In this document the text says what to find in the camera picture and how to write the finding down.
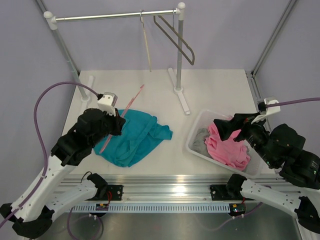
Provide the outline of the pink clothes hanger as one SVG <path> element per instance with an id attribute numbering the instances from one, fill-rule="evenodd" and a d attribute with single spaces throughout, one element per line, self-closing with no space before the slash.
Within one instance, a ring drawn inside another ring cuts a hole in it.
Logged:
<path id="1" fill-rule="evenodd" d="M 141 93 L 141 91 L 144 89 L 145 85 L 143 84 L 140 88 L 138 93 L 130 100 L 130 102 L 127 104 L 126 108 L 123 110 L 122 114 L 120 115 L 123 119 L 125 118 L 125 115 L 127 114 L 128 110 L 130 109 L 130 107 L 132 106 L 132 104 L 134 103 L 134 101 L 136 100 L 136 98 L 139 96 L 139 94 Z M 103 151 L 106 149 L 106 147 L 108 146 L 111 138 L 113 137 L 113 135 L 108 135 L 106 141 L 104 142 L 102 148 L 100 149 L 99 153 L 103 153 Z"/>

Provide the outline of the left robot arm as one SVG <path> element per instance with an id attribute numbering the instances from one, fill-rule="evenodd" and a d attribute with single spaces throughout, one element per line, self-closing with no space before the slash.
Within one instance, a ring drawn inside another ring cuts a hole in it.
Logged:
<path id="1" fill-rule="evenodd" d="M 100 141 L 108 135 L 119 136 L 125 122 L 116 108 L 114 113 L 88 108 L 77 118 L 68 132 L 57 140 L 43 170 L 29 188 L 15 202 L 0 207 L 0 214 L 13 223 L 12 229 L 17 235 L 36 239 L 78 203 L 109 197 L 108 183 L 97 173 L 90 174 L 59 197 L 53 197 L 53 192 Z"/>

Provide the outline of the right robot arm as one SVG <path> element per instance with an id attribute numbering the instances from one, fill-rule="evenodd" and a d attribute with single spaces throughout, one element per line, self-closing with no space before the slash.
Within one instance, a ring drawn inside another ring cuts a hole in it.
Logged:
<path id="1" fill-rule="evenodd" d="M 320 158 L 303 149 L 306 139 L 285 123 L 267 131 L 264 127 L 266 120 L 259 113 L 236 113 L 230 120 L 214 119 L 213 122 L 222 141 L 239 131 L 232 140 L 247 141 L 270 169 L 278 170 L 280 177 L 300 191 L 300 196 L 291 196 L 234 173 L 226 184 L 227 195 L 232 199 L 252 199 L 272 206 L 318 234 Z"/>

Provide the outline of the teal t shirt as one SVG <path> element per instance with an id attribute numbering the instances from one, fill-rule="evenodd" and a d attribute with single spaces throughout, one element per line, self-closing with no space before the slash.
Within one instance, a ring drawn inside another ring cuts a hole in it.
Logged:
<path id="1" fill-rule="evenodd" d="M 150 154 L 162 141 L 171 140 L 168 125 L 158 124 L 156 116 L 129 109 L 124 116 L 122 135 L 112 136 L 105 149 L 105 137 L 94 147 L 94 153 L 115 166 L 129 168 Z"/>

